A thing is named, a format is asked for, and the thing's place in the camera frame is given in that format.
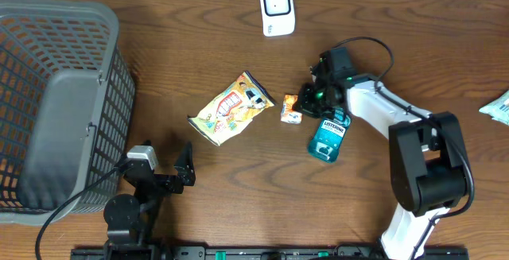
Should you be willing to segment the yellow snack bag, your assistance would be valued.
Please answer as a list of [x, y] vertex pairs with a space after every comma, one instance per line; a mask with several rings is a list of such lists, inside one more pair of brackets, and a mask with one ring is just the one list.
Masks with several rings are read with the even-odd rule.
[[275, 105], [266, 89], [248, 72], [243, 72], [219, 93], [189, 124], [215, 146], [240, 134], [253, 118]]

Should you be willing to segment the blue Listerine mouthwash bottle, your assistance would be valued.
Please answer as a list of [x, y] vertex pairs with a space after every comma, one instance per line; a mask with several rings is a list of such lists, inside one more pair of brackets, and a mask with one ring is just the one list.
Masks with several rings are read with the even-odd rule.
[[309, 154], [328, 163], [335, 162], [351, 122], [351, 117], [341, 108], [335, 110], [332, 118], [322, 118], [307, 147]]

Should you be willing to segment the orange tissue pack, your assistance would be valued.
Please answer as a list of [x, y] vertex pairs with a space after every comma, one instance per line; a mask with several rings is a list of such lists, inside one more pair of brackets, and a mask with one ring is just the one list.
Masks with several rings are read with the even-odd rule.
[[285, 95], [282, 104], [281, 121], [289, 124], [300, 124], [302, 113], [293, 109], [293, 105], [297, 102], [297, 95]]

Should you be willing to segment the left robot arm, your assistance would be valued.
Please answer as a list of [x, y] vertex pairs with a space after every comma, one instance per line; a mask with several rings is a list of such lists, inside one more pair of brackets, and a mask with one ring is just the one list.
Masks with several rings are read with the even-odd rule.
[[153, 240], [153, 228], [162, 202], [184, 187], [193, 186], [196, 173], [189, 142], [174, 164], [175, 175], [155, 173], [158, 160], [147, 141], [134, 146], [116, 165], [123, 179], [134, 187], [133, 194], [119, 194], [104, 208], [107, 223], [105, 259], [172, 259], [173, 253], [163, 242]]

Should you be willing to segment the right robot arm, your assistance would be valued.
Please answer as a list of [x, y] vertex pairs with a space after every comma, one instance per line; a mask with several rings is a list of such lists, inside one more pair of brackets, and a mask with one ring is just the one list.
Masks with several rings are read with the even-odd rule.
[[293, 109], [321, 121], [309, 153], [334, 162], [352, 118], [361, 118], [389, 142], [390, 183], [398, 205], [380, 244], [389, 259], [418, 259], [439, 220], [465, 213], [474, 180], [457, 117], [415, 107], [377, 76], [359, 74], [348, 50], [321, 53], [312, 82]]

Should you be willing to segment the teal wet wipes pack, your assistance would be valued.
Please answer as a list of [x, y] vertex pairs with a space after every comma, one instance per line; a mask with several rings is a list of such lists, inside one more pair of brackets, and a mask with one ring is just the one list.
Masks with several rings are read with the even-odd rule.
[[509, 91], [505, 92], [498, 99], [490, 102], [489, 104], [481, 107], [479, 112], [488, 114], [492, 120], [509, 125]]

